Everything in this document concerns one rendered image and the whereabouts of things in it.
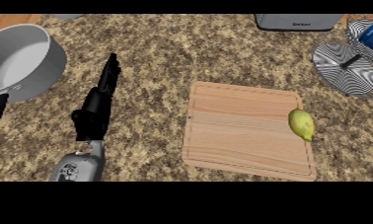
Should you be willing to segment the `wooden cutting board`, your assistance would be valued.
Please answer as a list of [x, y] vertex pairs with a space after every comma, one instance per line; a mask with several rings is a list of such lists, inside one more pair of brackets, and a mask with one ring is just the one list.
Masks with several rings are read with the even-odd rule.
[[186, 112], [185, 162], [294, 181], [316, 179], [311, 144], [289, 128], [304, 106], [292, 91], [195, 82]]

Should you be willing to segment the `grey metal saucepan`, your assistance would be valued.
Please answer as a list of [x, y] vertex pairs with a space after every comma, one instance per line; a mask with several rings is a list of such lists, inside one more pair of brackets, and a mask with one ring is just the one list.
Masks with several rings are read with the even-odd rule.
[[33, 99], [53, 86], [65, 65], [62, 46], [42, 26], [0, 30], [0, 117], [9, 102]]

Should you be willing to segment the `pale grey object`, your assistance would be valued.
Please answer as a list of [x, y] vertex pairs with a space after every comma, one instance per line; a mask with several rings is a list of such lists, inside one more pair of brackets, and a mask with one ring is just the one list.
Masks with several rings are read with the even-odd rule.
[[83, 17], [84, 14], [53, 14], [53, 17], [62, 20], [71, 20]]

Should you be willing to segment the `dark grey appliance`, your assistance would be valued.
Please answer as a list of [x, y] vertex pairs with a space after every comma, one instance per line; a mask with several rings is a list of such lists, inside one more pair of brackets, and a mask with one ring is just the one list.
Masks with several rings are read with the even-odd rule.
[[266, 31], [329, 31], [341, 14], [255, 14], [257, 26]]

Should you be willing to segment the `yellow-green lemon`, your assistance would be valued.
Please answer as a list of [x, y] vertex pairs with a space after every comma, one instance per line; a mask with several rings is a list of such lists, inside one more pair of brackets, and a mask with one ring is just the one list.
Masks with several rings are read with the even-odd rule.
[[311, 115], [301, 109], [289, 113], [289, 127], [295, 135], [307, 142], [311, 142], [314, 134], [314, 122]]

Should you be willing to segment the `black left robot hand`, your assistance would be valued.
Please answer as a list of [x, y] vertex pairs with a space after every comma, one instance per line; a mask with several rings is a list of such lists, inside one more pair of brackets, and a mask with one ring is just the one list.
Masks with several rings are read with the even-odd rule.
[[105, 63], [98, 86], [89, 91], [82, 109], [71, 113], [77, 141], [102, 140], [105, 137], [120, 73], [120, 62], [117, 54], [112, 53]]

